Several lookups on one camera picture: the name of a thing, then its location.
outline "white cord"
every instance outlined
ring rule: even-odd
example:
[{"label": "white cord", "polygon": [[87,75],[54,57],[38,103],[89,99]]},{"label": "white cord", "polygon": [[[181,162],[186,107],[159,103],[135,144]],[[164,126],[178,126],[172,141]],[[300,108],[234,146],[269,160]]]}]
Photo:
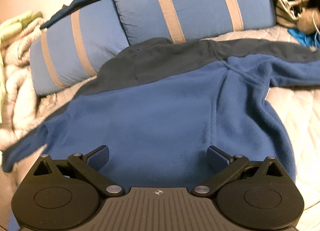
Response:
[{"label": "white cord", "polygon": [[319,31],[319,29],[318,29],[318,27],[316,25],[316,22],[315,22],[315,12],[312,13],[312,20],[313,20],[313,25],[315,25],[315,28],[316,28],[317,32],[320,34],[320,31]]}]

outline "mattress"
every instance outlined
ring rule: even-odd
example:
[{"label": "mattress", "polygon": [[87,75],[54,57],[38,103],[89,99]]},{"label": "mattress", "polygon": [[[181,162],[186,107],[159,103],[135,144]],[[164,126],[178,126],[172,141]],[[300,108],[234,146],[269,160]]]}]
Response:
[{"label": "mattress", "polygon": [[[223,41],[238,38],[298,43],[285,28],[280,26],[262,30],[231,32],[210,39]],[[52,112],[71,100],[76,91],[88,80],[43,98],[36,119],[28,126],[27,131],[38,126]],[[320,230],[320,175],[318,174],[320,171],[318,163],[320,159],[320,86],[270,88],[266,100],[283,122],[294,150],[297,167],[296,185],[305,201],[305,210],[297,229],[318,231]],[[17,184],[21,183],[44,148],[45,145],[14,166],[13,171]]]}]

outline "beige blanket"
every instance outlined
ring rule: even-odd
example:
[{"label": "beige blanket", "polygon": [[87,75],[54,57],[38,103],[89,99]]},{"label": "beige blanket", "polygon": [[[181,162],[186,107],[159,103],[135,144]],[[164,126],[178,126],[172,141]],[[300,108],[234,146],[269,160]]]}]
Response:
[{"label": "beige blanket", "polygon": [[[270,29],[232,32],[212,40],[232,40],[237,38],[258,38],[272,41],[285,41],[298,43],[283,27],[275,26]],[[20,72],[28,79],[29,71],[26,68]],[[40,101],[38,109],[30,105],[24,109],[19,117],[12,118],[13,133],[4,144],[0,137],[0,147],[4,148],[39,125],[49,114],[54,112],[66,102],[71,100],[76,91],[86,82],[74,85],[58,94],[49,95]],[[28,92],[30,100],[33,91],[29,86],[24,89]],[[19,99],[16,98],[15,111],[20,109]],[[289,134],[292,142],[296,165],[296,185],[305,200],[305,211],[297,228],[300,231],[320,230],[320,87],[303,88],[271,88],[266,96]],[[25,177],[32,164],[42,153],[44,146],[31,156],[25,158],[14,166],[13,174],[19,184]]]}]

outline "silver pin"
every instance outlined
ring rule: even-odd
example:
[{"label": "silver pin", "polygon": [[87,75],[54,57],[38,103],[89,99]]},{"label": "silver pin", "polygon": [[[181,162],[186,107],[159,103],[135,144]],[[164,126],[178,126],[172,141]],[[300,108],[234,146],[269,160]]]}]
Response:
[{"label": "silver pin", "polygon": [[210,188],[207,186],[196,186],[195,187],[195,192],[199,194],[206,194],[210,191]]},{"label": "silver pin", "polygon": [[111,185],[106,188],[106,191],[112,194],[116,194],[122,191],[122,187],[118,185]]}]

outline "cushion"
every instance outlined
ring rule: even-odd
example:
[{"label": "cushion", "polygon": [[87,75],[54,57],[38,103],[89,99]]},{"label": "cushion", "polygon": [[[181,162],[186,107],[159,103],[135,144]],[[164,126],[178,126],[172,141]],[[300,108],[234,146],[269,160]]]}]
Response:
[{"label": "cushion", "polygon": [[115,0],[130,44],[174,43],[276,24],[272,0]]},{"label": "cushion", "polygon": [[36,93],[59,92],[95,76],[129,46],[113,0],[101,0],[67,16],[33,43],[31,73]]}]

